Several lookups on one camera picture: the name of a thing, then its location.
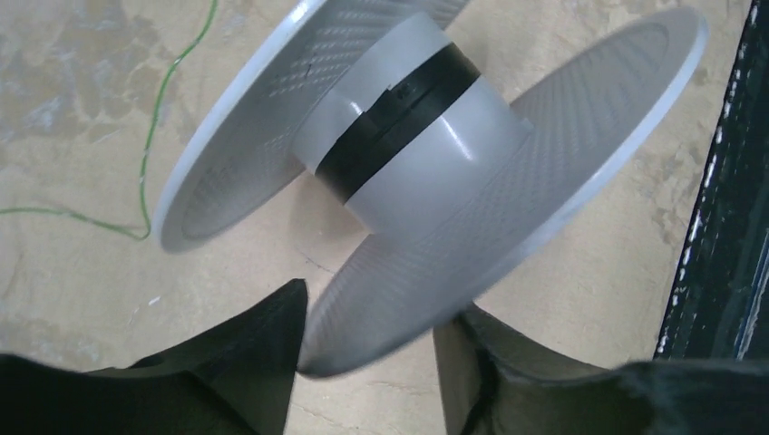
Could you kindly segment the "white perforated spool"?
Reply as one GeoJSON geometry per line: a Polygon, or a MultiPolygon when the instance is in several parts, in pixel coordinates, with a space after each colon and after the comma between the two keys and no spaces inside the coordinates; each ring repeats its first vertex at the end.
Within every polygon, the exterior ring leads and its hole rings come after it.
{"type": "Polygon", "coordinates": [[[200,247],[304,172],[368,230],[311,309],[307,377],[357,370],[456,316],[546,244],[663,120],[706,48],[663,9],[506,101],[446,34],[462,1],[302,1],[204,117],[152,233],[200,247]]]}

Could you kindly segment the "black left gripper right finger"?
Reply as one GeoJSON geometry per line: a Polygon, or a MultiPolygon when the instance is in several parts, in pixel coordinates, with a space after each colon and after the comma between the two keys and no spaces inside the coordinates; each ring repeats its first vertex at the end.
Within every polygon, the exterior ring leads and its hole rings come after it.
{"type": "Polygon", "coordinates": [[[433,330],[450,434],[765,434],[765,361],[650,360],[603,369],[476,305],[433,330]]]}

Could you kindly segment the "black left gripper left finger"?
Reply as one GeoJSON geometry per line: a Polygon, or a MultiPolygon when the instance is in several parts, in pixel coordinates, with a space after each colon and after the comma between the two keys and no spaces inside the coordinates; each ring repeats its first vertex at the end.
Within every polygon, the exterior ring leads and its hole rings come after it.
{"type": "Polygon", "coordinates": [[[1,357],[4,434],[280,434],[308,291],[292,279],[228,321],[126,368],[1,357]]]}

